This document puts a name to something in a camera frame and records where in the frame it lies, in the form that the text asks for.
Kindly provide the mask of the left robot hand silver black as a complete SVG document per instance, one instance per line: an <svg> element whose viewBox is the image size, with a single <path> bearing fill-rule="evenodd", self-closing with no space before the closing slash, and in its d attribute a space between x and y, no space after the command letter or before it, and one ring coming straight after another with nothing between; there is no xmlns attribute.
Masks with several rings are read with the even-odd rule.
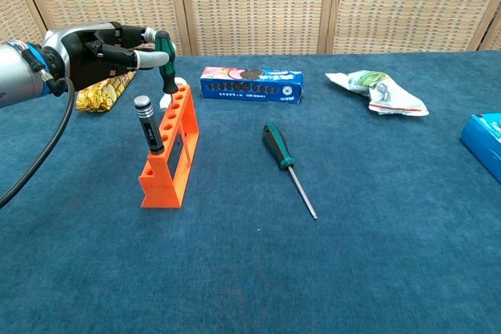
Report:
<svg viewBox="0 0 501 334"><path fill-rule="evenodd" d="M173 94L176 48L166 31L118 22L91 22L49 30L42 50L55 50L63 62L61 77L72 80L80 91L129 71L158 68L163 92Z"/></svg>

